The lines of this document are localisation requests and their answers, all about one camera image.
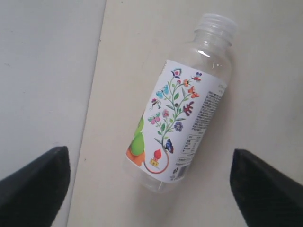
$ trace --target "barcode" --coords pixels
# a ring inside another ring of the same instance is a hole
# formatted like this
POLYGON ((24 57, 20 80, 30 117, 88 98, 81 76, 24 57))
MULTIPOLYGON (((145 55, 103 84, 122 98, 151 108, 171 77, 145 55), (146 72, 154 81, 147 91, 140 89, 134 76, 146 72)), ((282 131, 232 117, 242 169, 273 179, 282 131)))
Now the barcode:
POLYGON ((179 171, 179 173, 178 173, 177 178, 181 178, 181 177, 183 177, 188 167, 189 167, 189 165, 188 165, 188 166, 184 166, 184 167, 180 168, 180 171, 179 171))

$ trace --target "white surface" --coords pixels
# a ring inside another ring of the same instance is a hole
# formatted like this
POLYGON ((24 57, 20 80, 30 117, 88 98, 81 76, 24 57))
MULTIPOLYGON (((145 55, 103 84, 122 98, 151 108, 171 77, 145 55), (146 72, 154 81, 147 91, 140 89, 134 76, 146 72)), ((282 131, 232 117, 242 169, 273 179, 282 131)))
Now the white surface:
POLYGON ((302 0, 109 0, 68 226, 245 226, 234 148, 303 183, 302 24, 302 0), (239 25, 233 78, 179 190, 152 194, 121 163, 166 56, 206 12, 239 25))
POLYGON ((54 227, 66 226, 104 0, 0 3, 0 179, 66 145, 71 184, 54 227))

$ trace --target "orange butterfly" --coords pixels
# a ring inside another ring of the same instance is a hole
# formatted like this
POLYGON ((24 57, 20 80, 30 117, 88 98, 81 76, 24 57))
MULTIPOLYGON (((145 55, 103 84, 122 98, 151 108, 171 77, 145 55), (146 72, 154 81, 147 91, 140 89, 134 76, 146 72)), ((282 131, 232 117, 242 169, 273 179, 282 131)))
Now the orange butterfly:
POLYGON ((191 98, 198 98, 200 95, 195 91, 195 86, 192 86, 189 90, 189 93, 191 93, 191 98))

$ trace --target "floral illustration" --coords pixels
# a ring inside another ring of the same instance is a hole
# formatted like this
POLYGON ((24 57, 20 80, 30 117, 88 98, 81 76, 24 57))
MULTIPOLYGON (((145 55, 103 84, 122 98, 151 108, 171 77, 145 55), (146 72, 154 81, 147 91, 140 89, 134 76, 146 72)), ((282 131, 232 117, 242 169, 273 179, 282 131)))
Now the floral illustration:
MULTIPOLYGON (((167 157, 166 166, 158 171, 154 172, 148 168, 144 161, 145 168, 153 174, 163 173, 169 166, 169 153, 174 152, 173 141, 169 138, 170 133, 182 132, 184 128, 183 120, 187 116, 190 116, 193 110, 194 101, 200 95, 195 91, 195 86, 191 85, 189 79, 182 79, 182 69, 176 68, 171 71, 172 78, 167 84, 163 85, 163 88, 156 92, 156 97, 152 99, 152 106, 158 104, 158 108, 166 107, 162 114, 157 112, 155 115, 150 116, 147 120, 155 125, 157 134, 159 137, 154 138, 159 144, 160 149, 156 150, 154 153, 154 158, 150 160, 150 164, 156 168, 159 165, 159 159, 162 157, 161 152, 167 157)), ((199 82, 200 76, 202 74, 198 73, 194 78, 194 81, 199 82)))

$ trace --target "black object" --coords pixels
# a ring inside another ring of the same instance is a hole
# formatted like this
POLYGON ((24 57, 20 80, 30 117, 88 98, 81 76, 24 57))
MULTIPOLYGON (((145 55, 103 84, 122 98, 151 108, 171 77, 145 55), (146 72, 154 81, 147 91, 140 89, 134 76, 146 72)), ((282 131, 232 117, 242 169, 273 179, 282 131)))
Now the black object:
POLYGON ((230 184, 249 227, 303 227, 303 186, 249 151, 235 150, 230 184))
POLYGON ((70 174, 67 147, 56 147, 0 181, 0 227, 50 227, 70 174))

